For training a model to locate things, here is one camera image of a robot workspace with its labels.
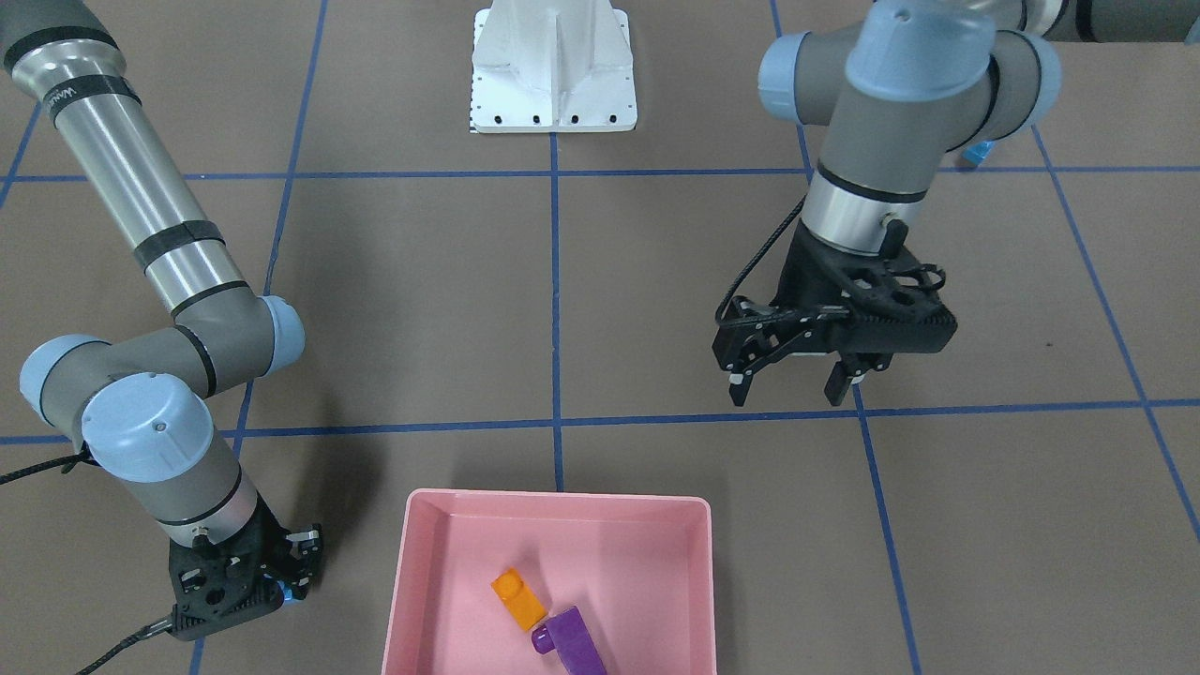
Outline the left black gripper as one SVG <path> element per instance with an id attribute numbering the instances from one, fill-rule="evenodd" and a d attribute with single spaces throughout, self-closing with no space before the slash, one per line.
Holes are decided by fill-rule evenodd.
<path id="1" fill-rule="evenodd" d="M 938 298 L 941 265 L 906 247 L 908 225 L 887 223 L 874 255 L 856 255 L 818 240 L 798 225 L 775 295 L 758 303 L 739 287 L 774 247 L 782 223 L 728 286 L 714 313 L 712 351 L 727 372 L 728 398 L 745 405 L 758 372 L 792 354 L 836 357 L 823 393 L 839 407 L 866 375 L 890 368 L 892 356 L 938 353 L 956 333 L 956 317 Z"/>

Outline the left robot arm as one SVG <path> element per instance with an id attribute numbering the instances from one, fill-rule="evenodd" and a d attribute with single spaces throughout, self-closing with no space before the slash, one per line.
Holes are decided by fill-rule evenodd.
<path id="1" fill-rule="evenodd" d="M 788 356 L 836 354 L 824 398 L 839 406 L 896 354 L 944 350 L 956 331 L 946 274 L 908 252 L 908 228 L 946 155 L 1046 117 L 1063 83 L 1058 42 L 1193 44 L 1196 2 L 876 1 L 859 24 L 766 50 L 764 110 L 827 136 L 806 193 L 764 244 L 793 233 L 774 298 L 732 285 L 714 313 L 734 405 Z"/>

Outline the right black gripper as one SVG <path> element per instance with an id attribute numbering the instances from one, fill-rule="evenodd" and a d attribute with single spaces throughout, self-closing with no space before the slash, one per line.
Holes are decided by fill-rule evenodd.
<path id="1" fill-rule="evenodd" d="M 304 601 L 324 567 L 322 525 L 288 532 L 265 500 L 258 498 L 248 522 L 220 544 L 169 544 L 174 590 L 172 637 L 184 641 L 250 623 L 282 607 L 282 583 Z"/>

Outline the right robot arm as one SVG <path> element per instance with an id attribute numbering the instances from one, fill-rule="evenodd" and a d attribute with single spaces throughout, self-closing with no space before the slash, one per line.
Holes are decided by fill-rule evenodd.
<path id="1" fill-rule="evenodd" d="M 192 641 L 304 598 L 322 530 L 280 524 L 210 407 L 295 363 L 304 322 L 250 285 L 85 2 L 5 1 L 2 71 L 41 106 L 162 316 L 125 338 L 52 338 L 19 371 L 35 414 L 167 537 L 172 610 L 140 637 Z"/>

